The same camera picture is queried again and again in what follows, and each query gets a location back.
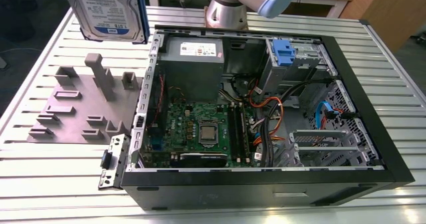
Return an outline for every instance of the aluminum table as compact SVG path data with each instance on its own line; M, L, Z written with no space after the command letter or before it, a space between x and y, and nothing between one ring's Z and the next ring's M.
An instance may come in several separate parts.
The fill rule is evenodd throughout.
M147 7L155 24L203 26L203 10ZM111 74L143 76L149 45L82 39L69 10L0 119L0 220L119 223L426 223L426 99L375 32L356 20L247 15L251 30L335 37L415 182L339 207L145 212L123 191L97 190L106 145L28 143L60 66L89 74L87 52Z

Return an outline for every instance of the hard drive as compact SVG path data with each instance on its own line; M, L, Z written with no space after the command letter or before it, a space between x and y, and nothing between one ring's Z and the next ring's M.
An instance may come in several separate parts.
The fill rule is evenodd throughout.
M68 0L86 40L146 44L149 25L143 0Z

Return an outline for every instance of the sticker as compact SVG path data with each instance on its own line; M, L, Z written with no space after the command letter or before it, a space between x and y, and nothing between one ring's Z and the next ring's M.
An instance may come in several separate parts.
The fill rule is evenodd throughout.
M125 7L119 0L82 0L87 19L97 31L125 34L129 31Z
M181 43L179 54L186 56L213 56L215 57L214 43Z
M262 154L261 153L254 153L254 159L261 161L262 160Z
M258 94L262 93L262 90L261 90L257 86L254 87L254 91L255 91L255 93L258 93Z

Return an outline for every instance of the green circuit board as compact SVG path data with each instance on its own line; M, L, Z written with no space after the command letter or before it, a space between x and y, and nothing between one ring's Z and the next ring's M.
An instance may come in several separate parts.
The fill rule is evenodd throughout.
M161 151L153 151L157 168L167 168L170 153L202 152L227 155L227 167L250 167L245 160L231 159L227 105L171 103L167 109ZM199 127L217 127L217 144L199 143Z

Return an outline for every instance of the wd label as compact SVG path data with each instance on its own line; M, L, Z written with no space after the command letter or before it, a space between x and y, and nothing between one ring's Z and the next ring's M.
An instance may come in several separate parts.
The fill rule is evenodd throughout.
M129 31L125 0L82 0L87 19L97 31L125 34Z

